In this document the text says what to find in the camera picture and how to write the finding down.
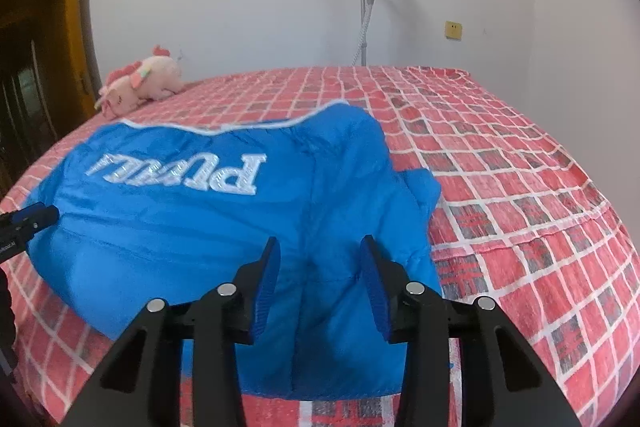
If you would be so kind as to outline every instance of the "blue puffer jacket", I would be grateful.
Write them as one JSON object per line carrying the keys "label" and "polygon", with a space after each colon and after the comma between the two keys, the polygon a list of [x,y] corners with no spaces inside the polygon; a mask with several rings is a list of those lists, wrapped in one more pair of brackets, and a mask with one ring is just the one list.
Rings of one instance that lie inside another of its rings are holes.
{"label": "blue puffer jacket", "polygon": [[376,330],[358,247],[373,235],[411,279],[439,291],[426,238],[439,195],[428,170],[395,172],[379,124],[345,103],[215,132],[120,122],[31,193],[26,204],[55,204],[61,217],[29,254],[114,339],[149,299],[200,298],[274,235],[282,261],[266,330],[238,346],[243,391],[381,396],[400,390],[406,346]]}

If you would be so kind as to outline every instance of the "yellow outlet plate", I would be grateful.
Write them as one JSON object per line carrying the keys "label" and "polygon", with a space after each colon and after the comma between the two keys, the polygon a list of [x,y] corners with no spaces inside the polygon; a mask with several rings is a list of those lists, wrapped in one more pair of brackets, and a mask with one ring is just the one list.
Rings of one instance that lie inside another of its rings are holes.
{"label": "yellow outlet plate", "polygon": [[444,36],[447,39],[462,40],[462,24],[459,22],[447,21],[444,23]]}

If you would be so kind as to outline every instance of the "pink stuffed toy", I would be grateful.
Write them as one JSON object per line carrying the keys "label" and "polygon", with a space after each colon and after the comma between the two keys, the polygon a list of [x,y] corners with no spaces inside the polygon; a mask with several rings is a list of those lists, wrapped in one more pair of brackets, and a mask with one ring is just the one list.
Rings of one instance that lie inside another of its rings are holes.
{"label": "pink stuffed toy", "polygon": [[164,100],[183,88],[177,62],[168,50],[156,46],[151,57],[111,71],[95,107],[101,106],[104,117],[111,120],[130,113],[146,100]]}

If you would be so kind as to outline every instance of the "bed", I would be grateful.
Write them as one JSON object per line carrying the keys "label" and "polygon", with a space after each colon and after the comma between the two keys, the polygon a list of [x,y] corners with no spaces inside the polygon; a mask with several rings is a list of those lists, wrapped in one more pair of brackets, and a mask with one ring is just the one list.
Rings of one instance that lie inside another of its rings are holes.
{"label": "bed", "polygon": [[[444,295],[491,295],[556,378],[582,425],[597,425],[640,364],[640,259],[609,201],[568,152],[461,70],[305,68],[192,84],[130,115],[138,123],[224,124],[302,116],[347,99],[381,124],[397,169],[428,167],[442,197],[425,233]],[[0,204],[15,210],[71,150],[105,124],[96,116],[52,147]],[[25,254],[7,272],[21,385],[59,421],[110,341],[82,322]],[[450,425],[460,424],[452,343]],[[191,425],[189,380],[182,416]],[[397,396],[340,402],[244,397],[251,426],[393,425]]]}

